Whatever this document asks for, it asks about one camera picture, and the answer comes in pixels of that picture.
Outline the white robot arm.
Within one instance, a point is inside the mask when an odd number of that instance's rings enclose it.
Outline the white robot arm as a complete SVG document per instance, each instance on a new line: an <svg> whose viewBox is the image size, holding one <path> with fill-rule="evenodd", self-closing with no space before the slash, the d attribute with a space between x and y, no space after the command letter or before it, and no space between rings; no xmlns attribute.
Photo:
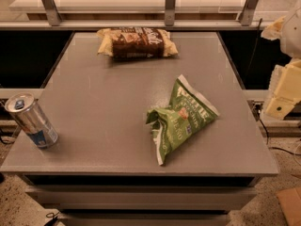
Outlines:
<svg viewBox="0 0 301 226"><path fill-rule="evenodd" d="M261 33L267 40L279 40L280 51L291 60L272 71L263 113L283 120L301 102L301 0L283 17Z"/></svg>

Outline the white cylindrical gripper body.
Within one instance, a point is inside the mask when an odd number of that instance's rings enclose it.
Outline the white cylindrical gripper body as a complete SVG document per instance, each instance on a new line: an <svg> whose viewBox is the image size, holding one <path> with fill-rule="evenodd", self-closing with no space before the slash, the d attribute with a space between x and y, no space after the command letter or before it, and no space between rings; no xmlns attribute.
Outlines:
<svg viewBox="0 0 301 226"><path fill-rule="evenodd" d="M263 104L265 115L283 120L301 102L301 59L285 66L276 65L271 74L268 95Z"/></svg>

